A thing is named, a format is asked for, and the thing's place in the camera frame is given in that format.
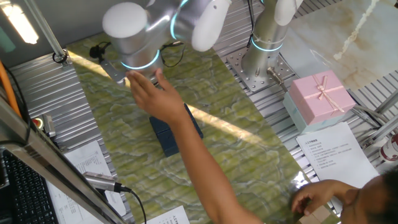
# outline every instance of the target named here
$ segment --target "metal mounting plate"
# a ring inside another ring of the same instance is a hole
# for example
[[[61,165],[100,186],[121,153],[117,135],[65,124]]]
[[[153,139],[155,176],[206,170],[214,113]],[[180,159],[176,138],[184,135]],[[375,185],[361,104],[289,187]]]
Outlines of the metal mounting plate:
[[[264,77],[259,75],[256,77],[256,74],[248,75],[243,72],[241,61],[246,51],[247,48],[239,49],[227,55],[226,61],[231,64],[233,70],[241,77],[247,88],[255,93],[275,84],[275,81],[271,78],[271,76]],[[289,77],[293,74],[292,69],[287,65],[280,55],[278,56],[278,64],[275,68],[275,72],[281,77],[281,79]]]

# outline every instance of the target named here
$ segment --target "pink gift box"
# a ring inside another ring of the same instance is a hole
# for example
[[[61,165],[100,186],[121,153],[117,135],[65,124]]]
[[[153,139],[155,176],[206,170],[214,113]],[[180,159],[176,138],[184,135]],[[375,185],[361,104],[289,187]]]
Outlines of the pink gift box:
[[[308,125],[344,115],[355,105],[332,70],[294,80],[289,93]]]

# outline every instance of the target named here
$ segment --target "small box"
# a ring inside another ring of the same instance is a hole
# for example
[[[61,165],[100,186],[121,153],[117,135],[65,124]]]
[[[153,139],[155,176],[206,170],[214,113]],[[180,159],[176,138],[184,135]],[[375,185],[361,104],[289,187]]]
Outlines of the small box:
[[[284,106],[286,107],[286,110],[289,113],[290,117],[292,118],[298,131],[303,134],[311,133],[314,131],[318,131],[319,129],[335,125],[344,117],[344,115],[341,115],[335,118],[324,120],[316,124],[307,125],[296,104],[293,102],[292,97],[290,97],[289,93],[285,93]]]
[[[308,125],[344,115],[355,105],[332,70],[294,80],[289,93]]]
[[[302,217],[296,224],[322,224],[322,222],[330,216],[332,216],[330,211],[324,206],[321,206],[311,215]]]
[[[196,130],[198,131],[199,136],[203,139],[203,133],[200,130],[197,121],[192,116],[191,111],[189,110],[187,105],[185,105],[185,109],[190,115],[192,123],[195,126]],[[149,121],[156,133],[156,137],[159,140],[160,145],[162,146],[163,152],[166,155],[166,157],[179,153],[173,132],[168,126],[168,124],[155,117],[150,117]]]

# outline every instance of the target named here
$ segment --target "green marble surface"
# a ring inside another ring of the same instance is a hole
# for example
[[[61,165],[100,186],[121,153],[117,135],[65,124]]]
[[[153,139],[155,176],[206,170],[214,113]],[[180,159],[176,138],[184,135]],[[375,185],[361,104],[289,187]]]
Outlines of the green marble surface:
[[[121,182],[140,196],[149,218],[183,205],[190,223],[211,223],[180,154],[164,156],[149,115],[137,107],[129,88],[115,84],[89,57],[90,47],[102,41],[108,38],[99,34],[67,48]],[[177,62],[181,51],[165,51],[167,63]],[[106,57],[117,59],[112,47]],[[289,201],[302,170],[215,51],[187,47],[181,64],[164,74],[190,105],[241,205],[268,224],[294,223]],[[127,198],[137,223],[143,222],[138,203]]]

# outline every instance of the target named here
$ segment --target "pink ribbon bow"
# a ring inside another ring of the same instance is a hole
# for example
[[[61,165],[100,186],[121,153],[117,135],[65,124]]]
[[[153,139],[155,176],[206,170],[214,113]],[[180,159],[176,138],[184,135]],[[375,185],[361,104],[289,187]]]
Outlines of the pink ribbon bow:
[[[341,106],[339,106],[339,104],[336,103],[336,102],[328,95],[329,92],[335,91],[335,90],[339,90],[339,89],[344,88],[344,87],[343,87],[343,86],[339,86],[339,87],[334,87],[334,88],[330,88],[330,89],[327,90],[327,89],[326,89],[326,84],[328,83],[328,76],[327,76],[327,75],[325,75],[325,76],[323,77],[323,85],[321,85],[321,83],[319,82],[319,80],[318,80],[318,78],[317,78],[316,75],[313,75],[312,77],[313,77],[313,79],[315,80],[315,82],[316,82],[317,85],[318,85],[318,86],[317,86],[318,90],[321,92],[321,93],[320,93],[321,95],[318,97],[319,100],[322,100],[323,97],[325,97],[326,100],[327,100],[327,101],[329,102],[329,104],[331,105],[331,107],[333,108],[333,111],[340,110],[341,112],[344,113],[344,110],[341,108]],[[314,96],[318,96],[318,95],[319,95],[319,93],[314,93],[314,94],[312,94],[312,95],[309,95],[309,96],[304,97],[304,99],[310,99],[310,98],[312,98],[312,97],[314,97]]]

